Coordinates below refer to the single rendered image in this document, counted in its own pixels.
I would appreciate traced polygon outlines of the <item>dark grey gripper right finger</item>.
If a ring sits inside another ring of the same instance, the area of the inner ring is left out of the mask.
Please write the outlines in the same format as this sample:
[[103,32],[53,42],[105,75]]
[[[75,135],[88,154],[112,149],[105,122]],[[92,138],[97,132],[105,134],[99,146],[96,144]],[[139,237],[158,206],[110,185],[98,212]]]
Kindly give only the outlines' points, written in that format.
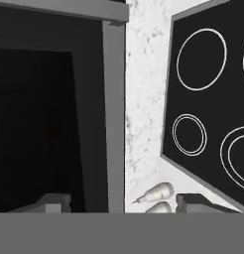
[[237,213],[237,210],[212,203],[200,193],[178,193],[176,213]]

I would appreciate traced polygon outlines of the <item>grey microwave oven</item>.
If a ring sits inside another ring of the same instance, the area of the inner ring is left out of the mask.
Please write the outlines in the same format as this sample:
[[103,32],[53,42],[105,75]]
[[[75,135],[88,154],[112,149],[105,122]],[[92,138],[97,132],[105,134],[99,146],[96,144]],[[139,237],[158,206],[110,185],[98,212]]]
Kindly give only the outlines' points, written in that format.
[[0,212],[125,209],[126,0],[0,0]]

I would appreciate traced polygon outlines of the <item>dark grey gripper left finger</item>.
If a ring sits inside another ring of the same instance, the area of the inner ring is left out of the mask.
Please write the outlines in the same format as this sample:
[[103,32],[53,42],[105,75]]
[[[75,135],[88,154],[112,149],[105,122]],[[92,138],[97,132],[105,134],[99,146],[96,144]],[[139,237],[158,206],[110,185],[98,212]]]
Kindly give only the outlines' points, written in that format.
[[11,213],[71,213],[69,193],[48,193],[37,202],[11,210]]

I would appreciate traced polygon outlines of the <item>black hob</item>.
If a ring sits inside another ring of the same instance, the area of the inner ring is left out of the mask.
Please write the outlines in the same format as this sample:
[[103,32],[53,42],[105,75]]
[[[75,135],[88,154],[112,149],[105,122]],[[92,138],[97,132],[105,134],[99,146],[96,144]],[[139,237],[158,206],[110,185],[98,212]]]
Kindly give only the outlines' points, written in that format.
[[244,0],[172,17],[161,156],[244,211]]

